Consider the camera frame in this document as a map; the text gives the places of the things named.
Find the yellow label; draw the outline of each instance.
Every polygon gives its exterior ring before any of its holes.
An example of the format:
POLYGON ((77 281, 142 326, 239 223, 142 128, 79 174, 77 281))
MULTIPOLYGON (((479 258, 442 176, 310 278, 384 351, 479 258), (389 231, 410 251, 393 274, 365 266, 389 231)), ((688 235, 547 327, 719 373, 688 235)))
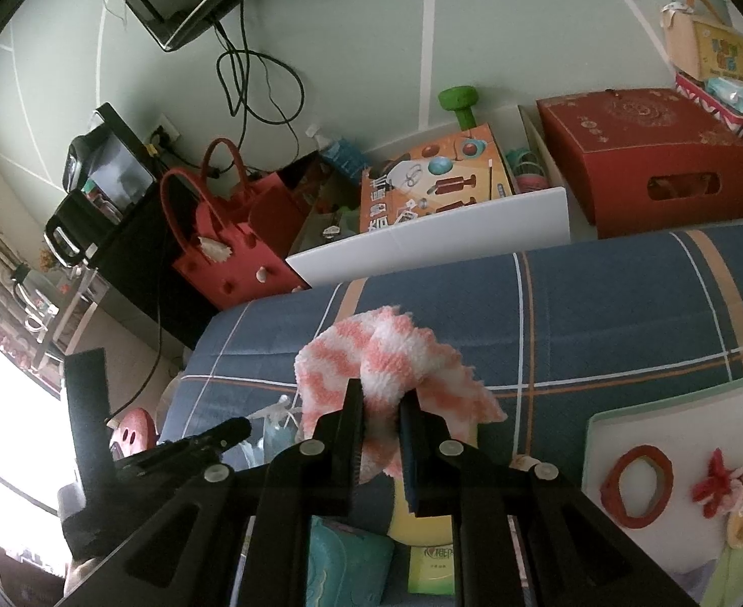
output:
POLYGON ((743 36, 694 21, 700 79, 731 77, 743 81, 743 36))
POLYGON ((455 593, 452 545, 411 548, 408 591, 433 596, 452 596, 455 593))

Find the white box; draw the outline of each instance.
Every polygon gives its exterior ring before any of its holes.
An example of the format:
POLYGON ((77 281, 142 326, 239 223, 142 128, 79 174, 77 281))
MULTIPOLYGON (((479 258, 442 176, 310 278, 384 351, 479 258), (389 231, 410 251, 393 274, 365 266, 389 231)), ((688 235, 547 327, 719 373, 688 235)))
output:
MULTIPOLYGON (((569 194, 526 111, 508 107, 498 111, 498 119, 490 120, 490 124, 502 149, 527 146, 542 158, 552 188, 457 208, 328 243, 291 255, 287 258, 289 266, 312 287, 318 287, 403 269, 570 243, 569 194)), ((441 129, 429 132, 433 138, 441 134, 441 129)), ((399 140, 386 146, 385 152, 394 157, 399 148, 411 147, 424 136, 420 133, 399 140)))

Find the silver screw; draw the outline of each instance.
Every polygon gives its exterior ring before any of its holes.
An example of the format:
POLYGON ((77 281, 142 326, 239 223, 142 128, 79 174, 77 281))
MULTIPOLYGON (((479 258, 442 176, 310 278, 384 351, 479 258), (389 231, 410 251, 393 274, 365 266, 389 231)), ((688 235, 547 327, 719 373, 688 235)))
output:
POLYGON ((534 474, 538 479, 544 479, 550 482, 560 476, 559 468, 552 463, 538 463, 534 466, 534 474))
POLYGON ((439 445, 439 452, 444 456, 459 456, 464 451, 464 445, 458 440, 445 440, 439 445))
POLYGON ((207 482, 216 484, 217 482, 221 482, 223 479, 227 479, 229 474, 231 474, 231 470, 227 465, 217 463, 208 466, 208 468, 205 469, 205 472, 203 472, 203 477, 207 482))
POLYGON ((303 443, 301 443, 301 447, 298 448, 298 451, 301 452, 301 454, 304 454, 304 456, 318 456, 323 450, 326 449, 326 445, 324 445, 320 440, 305 440, 303 443))

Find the bag handle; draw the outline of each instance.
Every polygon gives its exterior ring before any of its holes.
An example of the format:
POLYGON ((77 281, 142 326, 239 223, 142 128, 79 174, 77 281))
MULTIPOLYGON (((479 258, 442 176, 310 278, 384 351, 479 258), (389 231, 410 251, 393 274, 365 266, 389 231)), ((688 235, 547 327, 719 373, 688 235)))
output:
POLYGON ((200 164, 200 177, 203 180, 203 184, 208 177, 208 163, 211 161, 211 155, 214 152, 214 149, 220 144, 225 144, 231 152, 231 157, 234 159, 234 166, 236 166, 236 171, 239 173, 239 184, 242 185, 246 196, 255 195, 255 189, 247 180, 247 169, 245 169, 245 162, 242 161, 242 155, 239 154, 239 149, 236 147, 236 144, 231 141, 231 139, 226 139, 226 137, 219 137, 208 144, 208 149, 206 149, 202 164, 200 164))
MULTIPOLYGON (((163 174, 163 177, 161 178, 161 206, 163 208, 163 214, 166 217, 166 223, 169 224, 169 228, 172 231, 172 235, 174 235, 174 238, 177 240, 177 243, 180 245, 180 248, 183 249, 184 252, 190 251, 192 249, 191 243, 183 236, 183 231, 180 230, 180 225, 177 223, 177 219, 174 216, 174 211, 171 208, 171 203, 169 202, 169 194, 166 191, 166 184, 168 183, 168 180, 170 176, 182 176, 183 178, 186 178, 188 180, 188 183, 192 185, 194 190, 200 194, 200 198, 204 200, 205 204, 208 206, 208 209, 212 214, 216 217, 216 220, 219 221, 220 226, 223 228, 227 228, 229 221, 228 221, 228 212, 224 210, 224 208, 216 202, 216 200, 213 197, 213 194, 208 190, 207 186, 205 185, 205 181, 203 177, 201 176, 195 176, 194 173, 190 172, 187 169, 181 168, 180 166, 176 166, 173 169, 169 169, 166 173, 163 174)), ((239 230, 239 233, 243 235, 245 238, 245 241, 247 242, 248 247, 254 247, 255 246, 255 237, 253 235, 248 235, 244 233, 238 226, 234 226, 237 230, 239 230)))
POLYGON ((706 9, 709 10, 709 13, 714 16, 714 19, 720 23, 720 25, 725 25, 725 22, 720 17, 720 14, 717 13, 717 9, 714 8, 714 5, 708 1, 708 0, 686 0, 686 6, 692 7, 694 9, 694 3, 695 1, 700 1, 703 3, 703 6, 706 7, 706 9))

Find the green dumbbell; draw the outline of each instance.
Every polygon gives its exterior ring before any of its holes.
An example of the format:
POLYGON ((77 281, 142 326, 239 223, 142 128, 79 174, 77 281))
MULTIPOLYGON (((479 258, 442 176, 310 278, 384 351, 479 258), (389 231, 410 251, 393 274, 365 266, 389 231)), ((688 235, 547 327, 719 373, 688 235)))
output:
POLYGON ((475 116, 472 115, 472 105, 478 102, 478 91, 473 86, 454 86, 445 89, 439 94, 439 104, 443 110, 455 111, 459 126, 463 130, 475 127, 475 116))

